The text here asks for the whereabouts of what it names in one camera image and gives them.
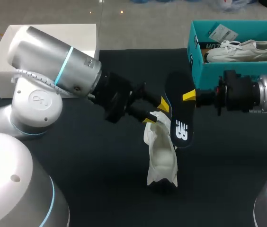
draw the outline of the black insole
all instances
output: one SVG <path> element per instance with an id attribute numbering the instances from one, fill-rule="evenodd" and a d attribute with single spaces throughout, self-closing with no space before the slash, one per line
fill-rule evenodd
<path id="1" fill-rule="evenodd" d="M 172 112 L 170 137 L 173 144 L 179 148 L 185 148 L 192 143 L 196 101 L 183 101 L 183 95 L 194 89 L 192 78 L 185 73 L 173 72 L 166 79 L 165 94 Z"/>

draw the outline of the shoe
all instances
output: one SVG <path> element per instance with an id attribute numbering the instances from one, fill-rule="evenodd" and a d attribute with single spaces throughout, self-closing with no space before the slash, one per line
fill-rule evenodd
<path id="1" fill-rule="evenodd" d="M 223 41 L 219 48 L 211 49 L 204 58 L 206 62 L 267 61 L 267 41 Z"/>
<path id="2" fill-rule="evenodd" d="M 170 119 L 162 112 L 152 112 L 157 123 L 146 123 L 144 142 L 149 146 L 147 185 L 167 179 L 178 186 L 177 156 L 170 139 Z"/>

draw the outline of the white box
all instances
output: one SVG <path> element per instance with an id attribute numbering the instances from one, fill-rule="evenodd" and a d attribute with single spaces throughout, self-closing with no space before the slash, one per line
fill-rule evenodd
<path id="1" fill-rule="evenodd" d="M 15 84 L 11 83 L 16 70 L 7 63 L 9 45 L 23 25 L 10 25 L 0 41 L 0 97 L 12 98 Z M 31 25 L 98 60 L 98 34 L 96 24 Z"/>

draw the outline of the shoelace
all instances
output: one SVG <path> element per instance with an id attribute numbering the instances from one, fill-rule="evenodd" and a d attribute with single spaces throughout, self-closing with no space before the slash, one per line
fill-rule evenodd
<path id="1" fill-rule="evenodd" d="M 237 42 L 237 41 L 228 41 L 228 40 L 224 40 L 222 43 L 221 43 L 221 48 L 225 48 L 227 52 L 232 52 L 233 50 L 236 50 L 236 49 L 240 49 L 242 50 L 243 48 L 240 46 L 240 42 Z"/>

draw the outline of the price tag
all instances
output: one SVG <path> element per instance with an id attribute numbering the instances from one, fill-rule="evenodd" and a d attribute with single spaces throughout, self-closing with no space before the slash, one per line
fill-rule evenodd
<path id="1" fill-rule="evenodd" d="M 209 34 L 209 38 L 218 43 L 222 43 L 224 40 L 233 41 L 239 35 L 221 24 L 219 24 L 214 31 L 210 31 Z"/>

